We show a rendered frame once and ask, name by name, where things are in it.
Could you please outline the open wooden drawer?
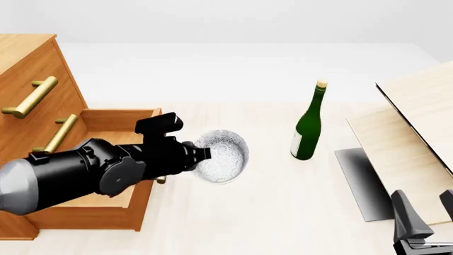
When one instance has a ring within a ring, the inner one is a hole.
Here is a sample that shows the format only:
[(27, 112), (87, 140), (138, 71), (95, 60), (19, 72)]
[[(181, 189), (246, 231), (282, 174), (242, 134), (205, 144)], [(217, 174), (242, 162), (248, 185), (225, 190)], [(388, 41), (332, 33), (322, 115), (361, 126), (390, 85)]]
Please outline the open wooden drawer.
[[(91, 137), (111, 144), (139, 144), (142, 136), (134, 133), (137, 120), (158, 116), (151, 110), (82, 110), (74, 130), (61, 149), (71, 149)], [(25, 218), (38, 229), (134, 230), (140, 231), (153, 186), (140, 182), (113, 198), (92, 193), (52, 208), (28, 214)]]

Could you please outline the green wine bottle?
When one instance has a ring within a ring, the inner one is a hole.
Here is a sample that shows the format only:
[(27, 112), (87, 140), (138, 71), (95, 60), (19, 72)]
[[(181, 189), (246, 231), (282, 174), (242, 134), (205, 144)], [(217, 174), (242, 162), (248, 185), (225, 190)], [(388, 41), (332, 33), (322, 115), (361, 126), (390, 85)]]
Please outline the green wine bottle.
[(327, 86), (325, 79), (316, 82), (311, 103), (296, 124), (289, 150), (295, 159), (306, 161), (313, 157), (321, 134), (321, 104)]

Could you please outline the patterned glassy bowl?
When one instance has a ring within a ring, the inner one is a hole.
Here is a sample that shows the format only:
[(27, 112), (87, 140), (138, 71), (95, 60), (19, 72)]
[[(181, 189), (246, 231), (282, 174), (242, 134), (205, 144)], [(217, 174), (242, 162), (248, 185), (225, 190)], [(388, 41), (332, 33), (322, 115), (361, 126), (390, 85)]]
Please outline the patterned glassy bowl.
[(229, 130), (213, 130), (204, 133), (195, 142), (199, 148), (210, 148), (211, 159), (199, 163), (194, 175), (212, 184), (227, 184), (244, 171), (249, 150), (246, 141)]

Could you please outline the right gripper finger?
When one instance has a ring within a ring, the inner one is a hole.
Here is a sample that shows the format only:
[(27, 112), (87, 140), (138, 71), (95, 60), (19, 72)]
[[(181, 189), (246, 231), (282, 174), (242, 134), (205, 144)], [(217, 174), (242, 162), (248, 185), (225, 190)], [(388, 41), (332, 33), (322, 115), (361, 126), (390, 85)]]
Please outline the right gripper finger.
[(448, 213), (453, 213), (453, 190), (449, 189), (440, 195), (440, 200)]
[(391, 194), (394, 209), (394, 243), (424, 244), (434, 231), (420, 218), (402, 190)]

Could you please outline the wooden cabinet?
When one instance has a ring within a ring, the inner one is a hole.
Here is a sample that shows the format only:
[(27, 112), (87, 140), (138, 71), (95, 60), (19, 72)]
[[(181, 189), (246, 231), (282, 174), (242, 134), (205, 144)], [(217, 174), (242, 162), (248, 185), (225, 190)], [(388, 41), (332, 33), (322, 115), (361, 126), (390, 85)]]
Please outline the wooden cabinet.
[[(64, 66), (84, 105), (84, 110), (87, 108), (86, 102), (81, 95), (67, 61), (57, 44), (56, 35), (54, 34), (0, 34), (0, 75), (7, 72), (11, 67), (35, 50), (50, 43), (54, 45), (60, 54)], [(0, 167), (12, 159), (22, 159), (26, 157), (34, 147), (44, 147), (60, 127), (61, 125), (54, 123), (51, 127), (44, 127), (40, 131), (27, 131), (22, 129), (17, 135), (3, 137), (0, 140)]]

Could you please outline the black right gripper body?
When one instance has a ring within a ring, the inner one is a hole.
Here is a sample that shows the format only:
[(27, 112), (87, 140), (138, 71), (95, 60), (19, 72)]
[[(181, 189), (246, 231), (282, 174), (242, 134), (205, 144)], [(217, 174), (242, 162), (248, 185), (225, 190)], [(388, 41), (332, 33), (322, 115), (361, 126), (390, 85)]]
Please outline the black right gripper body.
[(453, 255), (453, 242), (426, 242), (421, 237), (394, 237), (397, 255)]

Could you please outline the pale wooden board black edge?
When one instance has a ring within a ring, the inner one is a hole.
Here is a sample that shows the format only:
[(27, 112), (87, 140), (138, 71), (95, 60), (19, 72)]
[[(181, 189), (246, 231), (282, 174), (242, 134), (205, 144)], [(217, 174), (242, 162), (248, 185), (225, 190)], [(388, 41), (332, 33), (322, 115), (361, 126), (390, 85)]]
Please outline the pale wooden board black edge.
[(453, 61), (375, 86), (453, 176)]

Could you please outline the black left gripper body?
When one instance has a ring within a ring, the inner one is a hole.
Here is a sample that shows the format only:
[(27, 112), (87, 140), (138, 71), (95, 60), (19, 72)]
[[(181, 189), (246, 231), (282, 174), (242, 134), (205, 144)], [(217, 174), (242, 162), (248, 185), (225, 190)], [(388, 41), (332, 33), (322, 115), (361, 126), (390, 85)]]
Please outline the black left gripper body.
[(197, 165), (207, 159), (211, 159), (211, 148), (199, 148), (193, 142), (182, 142), (185, 151), (185, 171), (193, 171)]

